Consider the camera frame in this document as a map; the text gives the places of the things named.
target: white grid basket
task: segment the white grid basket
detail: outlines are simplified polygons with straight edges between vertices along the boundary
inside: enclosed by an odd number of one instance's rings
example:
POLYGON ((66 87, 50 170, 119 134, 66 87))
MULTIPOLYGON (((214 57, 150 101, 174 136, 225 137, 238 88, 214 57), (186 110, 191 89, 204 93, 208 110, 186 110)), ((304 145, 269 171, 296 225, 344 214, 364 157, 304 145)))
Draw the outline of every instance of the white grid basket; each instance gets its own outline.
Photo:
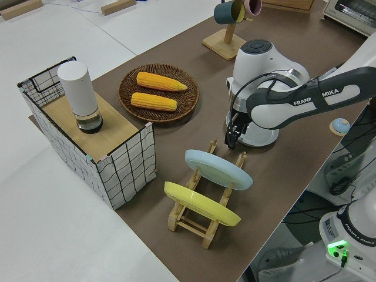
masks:
POLYGON ((18 84, 40 129, 62 160, 112 209, 128 202, 156 177, 154 129, 145 125, 97 163, 52 119, 42 106, 64 95, 57 76, 59 65, 71 57, 18 84))

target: wicker plate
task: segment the wicker plate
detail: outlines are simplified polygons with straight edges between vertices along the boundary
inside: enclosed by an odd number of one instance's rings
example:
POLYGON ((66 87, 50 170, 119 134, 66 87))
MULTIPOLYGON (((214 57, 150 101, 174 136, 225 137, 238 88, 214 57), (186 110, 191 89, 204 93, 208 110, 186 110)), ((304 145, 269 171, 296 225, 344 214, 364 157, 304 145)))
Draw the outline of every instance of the wicker plate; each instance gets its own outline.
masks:
POLYGON ((129 72, 119 86, 119 99, 124 108, 132 115, 155 123, 167 123, 177 121, 187 116, 196 107, 199 100, 199 87, 194 79, 185 71, 170 65, 153 63, 140 66, 129 72), (188 86, 185 91, 170 92, 138 86, 136 77, 139 72, 150 72, 176 79, 188 86), (149 110, 134 107, 130 104, 130 98, 135 92, 159 95, 177 101, 177 109, 174 112, 161 110, 149 110))

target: corn cob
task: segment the corn cob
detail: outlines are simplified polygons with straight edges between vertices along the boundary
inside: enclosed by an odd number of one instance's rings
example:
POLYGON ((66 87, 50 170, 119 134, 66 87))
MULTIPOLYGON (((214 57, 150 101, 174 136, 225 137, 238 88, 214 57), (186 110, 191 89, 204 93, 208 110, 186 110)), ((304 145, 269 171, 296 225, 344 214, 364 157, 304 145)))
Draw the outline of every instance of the corn cob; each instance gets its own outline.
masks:
POLYGON ((177 108, 176 100, 141 92, 133 93, 130 104, 139 108, 165 110, 168 112, 174 112, 177 108))
POLYGON ((178 80, 150 72, 139 72, 137 74, 137 84, 147 88, 166 91, 181 91, 187 89, 187 86, 178 80))

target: storage box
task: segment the storage box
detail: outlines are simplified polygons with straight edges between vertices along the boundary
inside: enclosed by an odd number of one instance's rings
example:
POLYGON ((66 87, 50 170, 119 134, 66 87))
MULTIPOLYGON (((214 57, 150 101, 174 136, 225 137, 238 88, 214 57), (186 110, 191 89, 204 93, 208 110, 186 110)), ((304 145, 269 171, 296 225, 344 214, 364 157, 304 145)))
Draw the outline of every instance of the storage box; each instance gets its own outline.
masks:
POLYGON ((135 128, 97 95, 103 128, 81 132, 57 76, 68 58, 18 84, 41 131, 64 162, 112 209, 117 209, 156 177, 152 123, 135 128))

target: small blue round object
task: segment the small blue round object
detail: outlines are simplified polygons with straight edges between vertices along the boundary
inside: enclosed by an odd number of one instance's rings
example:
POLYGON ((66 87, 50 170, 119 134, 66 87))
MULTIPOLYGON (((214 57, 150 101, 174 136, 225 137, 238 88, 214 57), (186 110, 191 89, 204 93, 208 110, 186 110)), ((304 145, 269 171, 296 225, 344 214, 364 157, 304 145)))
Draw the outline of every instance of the small blue round object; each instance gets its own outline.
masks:
POLYGON ((347 133, 351 127, 350 123, 343 118, 335 119, 332 123, 332 126, 335 131, 340 133, 347 133))

